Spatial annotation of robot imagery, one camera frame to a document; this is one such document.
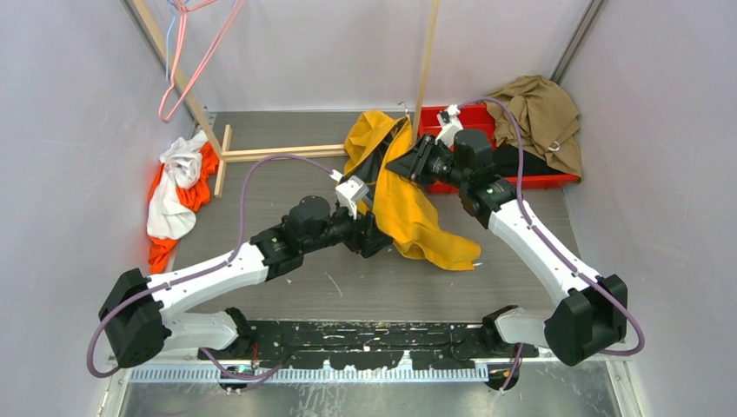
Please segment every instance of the wooden stick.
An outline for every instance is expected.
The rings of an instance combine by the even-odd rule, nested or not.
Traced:
[[[228,158],[237,156],[267,156],[273,154],[289,154],[296,152],[317,152],[325,150],[343,151],[342,144],[336,145],[316,145],[316,146],[292,146],[289,148],[267,148],[267,149],[250,149],[250,150],[229,150],[223,152],[223,157]]]
[[[233,136],[233,129],[229,124],[225,125],[225,133],[222,135],[222,157],[220,158],[220,165],[217,166],[217,176],[215,177],[215,197],[222,197],[222,188],[225,186],[225,167],[228,162],[225,161],[225,154],[230,149],[230,137]]]
[[[343,149],[334,149],[334,150],[299,150],[299,151],[282,151],[278,148],[273,149],[273,152],[270,153],[262,153],[262,154],[251,154],[251,155],[231,155],[230,152],[226,152],[223,154],[223,159],[225,162],[253,162],[258,161],[266,156],[272,156],[272,155],[280,155],[280,154],[293,154],[297,156],[304,156],[305,158],[323,158],[326,156],[345,156],[345,151]]]
[[[422,112],[422,102],[425,100],[425,86],[428,83],[430,57],[433,55],[433,42],[435,41],[435,26],[437,24],[438,9],[440,9],[440,0],[433,0],[433,6],[430,10],[430,20],[428,22],[428,32],[425,34],[425,50],[422,52],[420,89],[417,91],[415,115],[413,117],[414,120],[412,121],[412,143],[417,142],[417,131],[420,129],[420,113]]]
[[[151,15],[151,9],[146,4],[146,0],[130,0],[130,2],[136,10],[136,14],[140,18],[141,23],[143,23],[143,27],[149,32],[149,36],[154,41],[159,54],[163,59],[166,59],[166,41],[164,40],[164,36],[159,25],[156,23],[156,19]],[[174,72],[174,81],[180,93],[184,91],[184,88],[189,83],[189,80],[184,76],[182,70],[178,68]],[[193,94],[188,94],[184,100],[192,110],[192,116],[195,117],[197,123],[203,128],[205,135],[208,138],[208,142],[212,145],[212,149],[215,151],[215,154],[220,160],[222,160],[222,147],[217,141],[217,136],[215,136],[215,132],[212,130],[212,126],[210,126],[208,118],[204,114],[203,106],[200,105],[200,101],[197,100],[197,97]]]

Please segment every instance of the yellow towel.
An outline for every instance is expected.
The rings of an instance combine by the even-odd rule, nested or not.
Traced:
[[[345,141],[349,160],[345,175],[353,171],[387,136],[393,136],[375,182],[374,207],[379,229],[395,240],[395,247],[410,259],[427,259],[440,268],[461,271],[474,268],[481,254],[475,242],[442,231],[435,207],[422,190],[386,169],[390,162],[412,147],[412,123],[405,117],[392,120],[381,111],[364,112]],[[366,206],[359,209],[365,213]]]

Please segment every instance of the black bracket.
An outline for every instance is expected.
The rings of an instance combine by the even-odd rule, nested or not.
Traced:
[[[439,181],[457,187],[463,209],[488,228],[491,213],[515,198],[515,187],[495,173],[494,152],[484,132],[459,130],[453,143],[451,150],[425,135],[387,169],[419,185]]]
[[[617,275],[599,280],[607,292],[627,307],[627,285]],[[627,319],[591,287],[572,289],[545,321],[545,340],[561,362],[572,367],[627,335]]]
[[[231,307],[226,308],[225,313],[233,319],[236,324],[236,330],[238,332],[238,338],[235,339],[225,349],[212,350],[210,352],[218,360],[232,360],[239,359],[244,356],[248,356],[249,353],[253,353],[253,344],[256,341],[256,331],[251,328],[246,316],[243,315],[241,310]],[[197,352],[197,358],[201,360],[207,360],[202,351]]]
[[[338,206],[330,214],[330,205],[322,197],[308,195],[294,206],[282,222],[251,238],[269,267],[266,281],[301,267],[304,255],[318,249],[344,243],[352,252],[368,258],[386,248],[393,239],[376,226],[374,214],[354,219],[349,210]]]
[[[122,273],[100,308],[100,320],[133,295],[148,289],[148,283],[139,269]],[[161,352],[171,331],[163,325],[160,307],[154,297],[147,295],[124,308],[105,328],[119,367],[141,365]]]

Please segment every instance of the red cloth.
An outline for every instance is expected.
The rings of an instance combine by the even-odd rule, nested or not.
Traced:
[[[203,154],[203,170],[200,173],[200,179],[197,180],[195,185],[189,189],[183,189],[181,187],[176,188],[176,195],[179,197],[179,202],[186,208],[192,211],[199,211],[200,207],[207,204],[212,198],[209,193],[209,187],[207,180],[209,176],[217,171],[217,164],[220,160],[217,159],[215,151],[212,149],[212,145],[209,142],[205,143],[200,149],[200,153]],[[151,183],[149,189],[149,199],[154,196],[154,191],[161,181],[161,175],[163,174],[163,164],[159,168],[158,173],[154,177],[154,181]],[[166,269],[167,262],[169,262],[169,255],[176,246],[177,242],[174,239],[157,239],[149,236],[151,239],[151,247],[149,248],[149,271],[151,274],[159,274]]]

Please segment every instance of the white wall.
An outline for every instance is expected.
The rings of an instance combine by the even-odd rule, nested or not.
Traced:
[[[191,121],[158,121],[163,73],[118,1],[8,4],[0,54],[0,415],[93,415],[97,310],[146,265],[156,157]]]
[[[734,415],[737,3],[609,2],[566,75],[581,252],[618,273],[647,335],[652,415]]]
[[[149,3],[168,26],[165,0]],[[396,109],[400,100],[413,103],[431,3],[248,0],[197,94],[217,111]],[[550,75],[587,3],[443,1],[425,103],[462,101],[522,74]],[[221,1],[189,15],[189,74],[231,4]]]

